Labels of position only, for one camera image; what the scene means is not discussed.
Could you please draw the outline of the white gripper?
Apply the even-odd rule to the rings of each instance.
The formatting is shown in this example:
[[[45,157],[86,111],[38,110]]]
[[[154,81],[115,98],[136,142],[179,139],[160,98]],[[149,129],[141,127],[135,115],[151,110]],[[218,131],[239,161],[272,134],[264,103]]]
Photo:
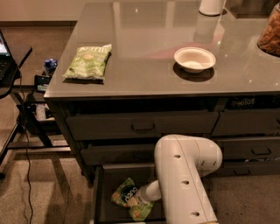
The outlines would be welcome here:
[[[136,194],[135,198],[131,198],[128,200],[127,204],[129,207],[134,207],[139,204],[148,204],[151,202],[151,199],[148,197],[147,192],[146,192],[147,187],[146,186],[141,186]]]

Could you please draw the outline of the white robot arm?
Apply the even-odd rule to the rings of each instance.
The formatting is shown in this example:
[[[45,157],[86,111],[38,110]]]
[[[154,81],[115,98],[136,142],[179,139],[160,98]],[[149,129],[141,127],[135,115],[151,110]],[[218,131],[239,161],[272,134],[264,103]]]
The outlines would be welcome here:
[[[218,224],[201,178],[219,169],[220,147],[204,137],[167,135],[154,150],[157,179],[140,187],[130,213],[161,200],[167,224]]]

